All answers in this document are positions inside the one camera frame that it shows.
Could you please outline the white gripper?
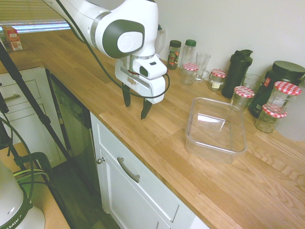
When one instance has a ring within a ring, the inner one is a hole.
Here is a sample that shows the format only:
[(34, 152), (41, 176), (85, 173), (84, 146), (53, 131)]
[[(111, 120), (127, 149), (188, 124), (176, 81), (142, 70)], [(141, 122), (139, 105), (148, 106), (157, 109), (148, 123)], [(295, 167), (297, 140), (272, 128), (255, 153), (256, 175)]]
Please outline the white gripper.
[(141, 119), (145, 119), (149, 113), (152, 104), (161, 102), (165, 91), (165, 79), (160, 76), (155, 79), (146, 79), (144, 76), (132, 75), (126, 67), (124, 67), (123, 58), (117, 59), (115, 64), (115, 76), (122, 82), (122, 94), (126, 107), (131, 105), (130, 89), (144, 97), (155, 97), (143, 100), (143, 109), (141, 111)]

